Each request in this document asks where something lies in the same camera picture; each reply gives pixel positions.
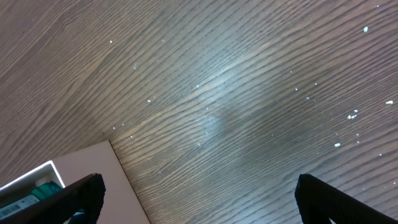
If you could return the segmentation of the green soap packet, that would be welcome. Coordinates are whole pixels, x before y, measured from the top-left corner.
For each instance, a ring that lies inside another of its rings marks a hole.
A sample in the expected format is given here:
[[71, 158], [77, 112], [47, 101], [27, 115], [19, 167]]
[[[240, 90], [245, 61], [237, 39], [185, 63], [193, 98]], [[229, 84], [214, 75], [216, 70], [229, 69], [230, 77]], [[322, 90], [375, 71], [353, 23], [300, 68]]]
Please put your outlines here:
[[26, 196], [1, 208], [1, 223], [86, 223], [84, 208], [76, 207], [76, 196], [66, 194], [55, 182], [44, 183]]

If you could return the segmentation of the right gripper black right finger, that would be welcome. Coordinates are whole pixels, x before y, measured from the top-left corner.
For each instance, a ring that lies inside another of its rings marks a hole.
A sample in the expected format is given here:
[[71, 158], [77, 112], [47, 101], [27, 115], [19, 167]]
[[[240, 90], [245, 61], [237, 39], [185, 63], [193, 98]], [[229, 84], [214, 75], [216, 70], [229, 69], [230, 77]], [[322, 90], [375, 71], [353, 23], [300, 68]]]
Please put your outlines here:
[[304, 224], [397, 224], [310, 174], [299, 175], [295, 199]]

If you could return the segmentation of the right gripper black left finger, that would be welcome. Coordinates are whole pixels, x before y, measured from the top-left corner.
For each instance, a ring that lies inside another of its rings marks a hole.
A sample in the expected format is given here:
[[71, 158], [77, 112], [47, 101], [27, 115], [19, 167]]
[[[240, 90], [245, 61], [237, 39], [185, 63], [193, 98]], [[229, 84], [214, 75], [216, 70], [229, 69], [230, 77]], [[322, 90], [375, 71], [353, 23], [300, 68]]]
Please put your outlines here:
[[96, 224], [104, 204], [106, 187], [101, 174], [90, 174], [21, 211], [1, 224]]

